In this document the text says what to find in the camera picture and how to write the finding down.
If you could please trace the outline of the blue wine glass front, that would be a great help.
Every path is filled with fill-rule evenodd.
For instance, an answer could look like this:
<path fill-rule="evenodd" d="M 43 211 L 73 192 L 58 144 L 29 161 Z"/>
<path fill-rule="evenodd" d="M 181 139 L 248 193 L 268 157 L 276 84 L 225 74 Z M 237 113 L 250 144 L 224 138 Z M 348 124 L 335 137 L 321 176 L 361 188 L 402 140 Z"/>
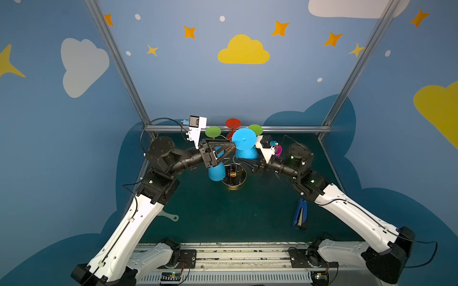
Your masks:
<path fill-rule="evenodd" d="M 258 152 L 255 148 L 256 134 L 249 128 L 237 130 L 232 136 L 232 142 L 236 144 L 236 157 L 245 159 L 257 159 Z"/>

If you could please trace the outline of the pink wine glass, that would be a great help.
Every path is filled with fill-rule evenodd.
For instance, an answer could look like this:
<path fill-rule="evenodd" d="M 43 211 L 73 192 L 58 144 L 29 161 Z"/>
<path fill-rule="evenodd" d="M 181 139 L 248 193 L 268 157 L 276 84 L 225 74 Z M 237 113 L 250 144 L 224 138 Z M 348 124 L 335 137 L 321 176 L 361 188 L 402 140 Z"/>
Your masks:
<path fill-rule="evenodd" d="M 277 144 L 277 145 L 275 146 L 275 155 L 276 155 L 276 156 L 281 156 L 282 151 L 283 151 L 282 146 L 279 145 L 279 144 Z"/>

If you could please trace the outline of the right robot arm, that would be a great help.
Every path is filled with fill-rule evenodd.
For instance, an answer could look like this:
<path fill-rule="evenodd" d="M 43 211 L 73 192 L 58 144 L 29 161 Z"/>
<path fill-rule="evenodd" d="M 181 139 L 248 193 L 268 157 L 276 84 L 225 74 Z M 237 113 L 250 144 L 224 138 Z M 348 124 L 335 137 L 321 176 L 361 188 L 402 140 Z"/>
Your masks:
<path fill-rule="evenodd" d="M 361 243 L 316 239 L 306 250 L 307 264 L 321 268 L 327 263 L 365 267 L 387 284 L 396 284 L 411 255 L 415 233 L 397 228 L 360 206 L 339 187 L 312 169 L 313 153 L 292 144 L 286 157 L 276 155 L 270 144 L 255 144 L 260 158 L 255 171 L 271 171 L 292 181 L 292 187 L 310 203 L 327 210 L 354 230 Z"/>

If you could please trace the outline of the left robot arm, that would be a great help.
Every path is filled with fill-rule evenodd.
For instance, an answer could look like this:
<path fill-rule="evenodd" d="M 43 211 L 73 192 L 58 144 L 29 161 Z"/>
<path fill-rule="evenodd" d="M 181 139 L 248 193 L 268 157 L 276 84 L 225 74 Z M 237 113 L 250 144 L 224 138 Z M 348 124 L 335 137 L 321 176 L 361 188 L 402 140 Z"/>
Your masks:
<path fill-rule="evenodd" d="M 225 139 L 203 139 L 188 150 L 176 148 L 170 137 L 152 140 L 145 154 L 151 168 L 137 184 L 131 206 L 108 242 L 87 264 L 77 265 L 71 277 L 82 286 L 134 286 L 157 268 L 175 266 L 181 246 L 169 239 L 138 256 L 132 254 L 178 188 L 177 175 L 201 165 L 217 167 L 235 148 Z"/>

